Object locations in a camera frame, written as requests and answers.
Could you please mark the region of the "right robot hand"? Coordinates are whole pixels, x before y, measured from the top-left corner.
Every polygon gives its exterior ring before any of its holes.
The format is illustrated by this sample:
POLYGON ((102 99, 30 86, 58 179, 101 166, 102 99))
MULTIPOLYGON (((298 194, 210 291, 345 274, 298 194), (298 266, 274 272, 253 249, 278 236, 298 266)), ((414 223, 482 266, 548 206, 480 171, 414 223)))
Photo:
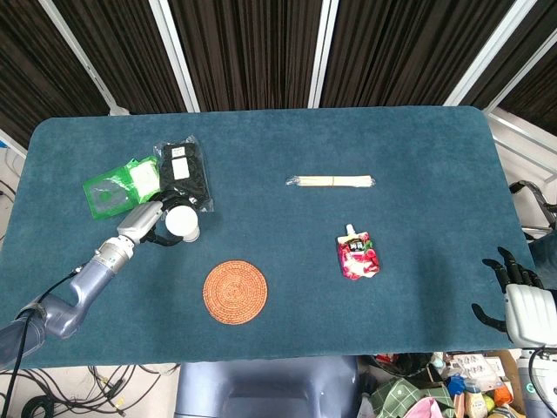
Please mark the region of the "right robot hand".
POLYGON ((483 259, 500 285, 505 318, 497 320, 473 303, 475 317, 503 334, 519 348, 556 348, 556 291, 546 288, 540 276, 517 262, 513 254, 499 246, 503 261, 483 259))

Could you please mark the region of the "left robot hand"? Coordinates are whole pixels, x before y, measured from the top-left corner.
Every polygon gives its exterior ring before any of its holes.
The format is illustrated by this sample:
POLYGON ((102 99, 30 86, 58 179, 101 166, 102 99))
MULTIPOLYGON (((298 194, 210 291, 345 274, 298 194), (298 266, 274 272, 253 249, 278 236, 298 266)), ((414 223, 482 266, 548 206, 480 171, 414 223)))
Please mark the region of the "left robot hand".
POLYGON ((151 242, 160 246, 175 246, 181 242, 194 242, 200 235, 197 212, 187 199, 180 197, 153 200, 135 207, 117 231, 135 245, 151 242), (164 218, 168 236, 156 233, 156 225, 161 218, 164 218))

